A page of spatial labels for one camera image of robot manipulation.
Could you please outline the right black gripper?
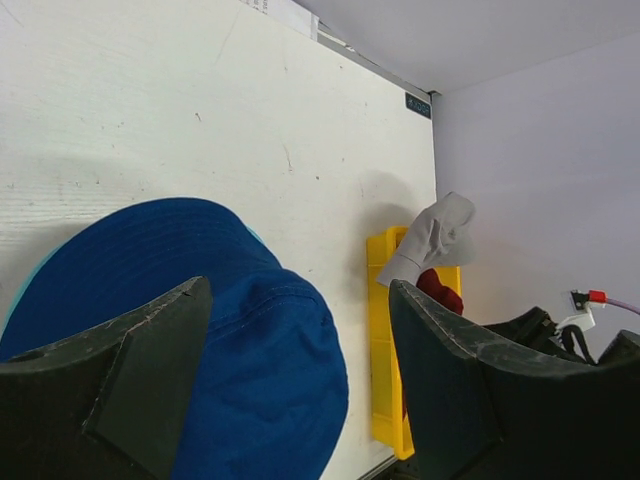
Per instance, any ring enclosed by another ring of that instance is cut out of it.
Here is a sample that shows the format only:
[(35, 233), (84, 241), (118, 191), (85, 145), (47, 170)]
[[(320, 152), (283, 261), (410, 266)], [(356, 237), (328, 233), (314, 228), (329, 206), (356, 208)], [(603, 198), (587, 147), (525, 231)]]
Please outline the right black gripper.
[(582, 329), (575, 324), (560, 326), (539, 307), (503, 323), (485, 328), (538, 352), (580, 364), (596, 365)]

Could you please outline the teal bucket hat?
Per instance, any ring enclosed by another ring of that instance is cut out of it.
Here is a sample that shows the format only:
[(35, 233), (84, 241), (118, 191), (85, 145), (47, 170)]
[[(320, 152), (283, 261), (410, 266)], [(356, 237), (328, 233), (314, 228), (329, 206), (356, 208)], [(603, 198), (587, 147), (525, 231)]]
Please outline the teal bucket hat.
[(244, 222), (199, 204), (140, 204), (88, 226), (53, 250), (23, 284), (3, 356), (70, 337), (133, 311), (192, 277), (210, 283), (207, 340), (244, 325), (252, 285), (280, 264)]

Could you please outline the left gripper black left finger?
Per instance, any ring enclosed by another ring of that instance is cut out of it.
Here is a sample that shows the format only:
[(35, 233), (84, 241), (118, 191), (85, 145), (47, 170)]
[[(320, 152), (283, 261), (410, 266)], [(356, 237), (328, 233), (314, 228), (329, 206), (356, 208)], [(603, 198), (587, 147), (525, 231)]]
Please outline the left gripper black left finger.
[(212, 304), (194, 277), (2, 363), (2, 478), (169, 478)]

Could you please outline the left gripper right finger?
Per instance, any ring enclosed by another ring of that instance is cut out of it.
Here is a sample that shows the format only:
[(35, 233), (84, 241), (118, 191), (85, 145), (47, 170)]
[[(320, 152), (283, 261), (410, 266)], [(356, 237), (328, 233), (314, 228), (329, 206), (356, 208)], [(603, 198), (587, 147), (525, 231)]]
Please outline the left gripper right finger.
[(475, 324), (408, 282), (390, 286), (392, 333), (424, 479), (635, 479), (639, 337), (596, 364)]

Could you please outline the blue bucket hat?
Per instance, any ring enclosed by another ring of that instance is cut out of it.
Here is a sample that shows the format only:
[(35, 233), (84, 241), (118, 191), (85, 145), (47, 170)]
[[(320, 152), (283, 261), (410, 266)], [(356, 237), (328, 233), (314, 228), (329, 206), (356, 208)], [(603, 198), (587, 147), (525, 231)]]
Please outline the blue bucket hat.
[[(197, 198), (140, 204), (158, 203), (184, 211), (209, 204), (240, 219)], [(335, 450), (349, 389), (329, 308), (312, 284), (281, 265), (251, 293), (244, 325), (213, 342), (206, 334), (175, 479), (317, 479)]]

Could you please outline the dark red hat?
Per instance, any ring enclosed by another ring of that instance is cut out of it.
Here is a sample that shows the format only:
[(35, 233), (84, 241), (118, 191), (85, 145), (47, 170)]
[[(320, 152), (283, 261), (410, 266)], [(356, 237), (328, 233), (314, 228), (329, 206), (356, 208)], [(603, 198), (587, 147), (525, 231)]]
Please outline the dark red hat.
[(458, 315), (463, 313), (462, 298), (453, 289), (441, 283), (435, 269), (424, 271), (418, 278), (416, 286), (448, 310)]

